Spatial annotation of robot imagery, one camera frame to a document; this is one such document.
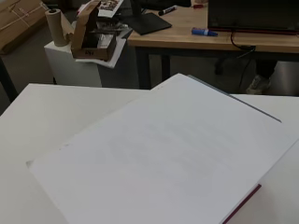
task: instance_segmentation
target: wooden tabletop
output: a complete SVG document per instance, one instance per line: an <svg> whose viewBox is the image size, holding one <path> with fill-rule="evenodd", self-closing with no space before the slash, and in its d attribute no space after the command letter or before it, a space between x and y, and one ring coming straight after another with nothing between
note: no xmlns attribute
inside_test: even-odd
<svg viewBox="0 0 299 224"><path fill-rule="evenodd" d="M218 37L191 34L193 27L207 28L207 7L179 7L162 18L171 23L172 27L148 35L132 32L128 39L129 45L169 49L239 50L232 45L229 32L218 32ZM297 35L236 33L234 41L238 45L256 46L256 51L299 53Z"/></svg>

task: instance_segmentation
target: cardboard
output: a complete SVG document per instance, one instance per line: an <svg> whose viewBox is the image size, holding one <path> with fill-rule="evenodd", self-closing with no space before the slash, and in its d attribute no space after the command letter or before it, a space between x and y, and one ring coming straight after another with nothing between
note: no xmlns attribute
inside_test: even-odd
<svg viewBox="0 0 299 224"><path fill-rule="evenodd" d="M46 21L40 0L0 3L0 54L7 54Z"/></svg>
<svg viewBox="0 0 299 224"><path fill-rule="evenodd" d="M62 27L64 31L64 35L70 41L73 40L75 29L69 22L69 20L65 17L64 13L62 12Z"/></svg>
<svg viewBox="0 0 299 224"><path fill-rule="evenodd" d="M108 61L113 55L116 47L116 36L113 38L106 49L85 48L84 44L87 39L91 41L93 35L89 32L96 28L96 18L98 14L97 7L100 1L92 1L79 13L72 41L72 54L77 59L99 59Z"/></svg>

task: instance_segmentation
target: marker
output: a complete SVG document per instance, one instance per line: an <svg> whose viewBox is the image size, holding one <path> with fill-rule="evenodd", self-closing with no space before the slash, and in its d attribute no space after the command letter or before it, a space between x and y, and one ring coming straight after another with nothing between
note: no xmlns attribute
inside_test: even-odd
<svg viewBox="0 0 299 224"><path fill-rule="evenodd" d="M207 35L207 36L218 36L217 33L209 31L208 29L192 28L193 35Z"/></svg>
<svg viewBox="0 0 299 224"><path fill-rule="evenodd" d="M203 4L199 4L199 5L194 5L194 6L193 6L193 8L202 8L202 7L204 7Z"/></svg>
<svg viewBox="0 0 299 224"><path fill-rule="evenodd" d="M168 7L168 8L166 8L166 9L160 11L158 14L159 14L159 16L163 16L164 14L167 14L167 13L169 13L169 12L172 12L172 11L174 11L174 10L176 10L176 9L177 9L177 6Z"/></svg>

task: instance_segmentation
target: black desk leg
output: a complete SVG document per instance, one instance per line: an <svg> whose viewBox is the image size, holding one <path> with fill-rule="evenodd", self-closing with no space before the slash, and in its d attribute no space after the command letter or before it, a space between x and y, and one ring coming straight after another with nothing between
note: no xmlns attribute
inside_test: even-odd
<svg viewBox="0 0 299 224"><path fill-rule="evenodd" d="M161 55L162 81L170 78L170 56Z"/></svg>
<svg viewBox="0 0 299 224"><path fill-rule="evenodd" d="M137 61L137 72L139 78L139 88L141 90L150 90L151 81L149 54L141 48L135 48L135 51Z"/></svg>
<svg viewBox="0 0 299 224"><path fill-rule="evenodd" d="M10 76L1 58L0 58L0 82L2 83L2 86L7 93L9 101L13 102L17 98L18 93L10 79Z"/></svg>
<svg viewBox="0 0 299 224"><path fill-rule="evenodd" d="M221 57L215 63L215 75L222 75L223 74L223 64L225 60L227 60L227 56Z"/></svg>

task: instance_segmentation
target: blue marker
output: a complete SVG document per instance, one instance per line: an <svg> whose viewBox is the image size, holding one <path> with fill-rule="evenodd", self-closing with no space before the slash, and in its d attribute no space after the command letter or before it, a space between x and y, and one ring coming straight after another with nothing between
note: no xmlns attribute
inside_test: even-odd
<svg viewBox="0 0 299 224"><path fill-rule="evenodd" d="M209 31L207 29L198 29L198 28L192 28L192 34L193 35L218 36L218 34L213 31Z"/></svg>

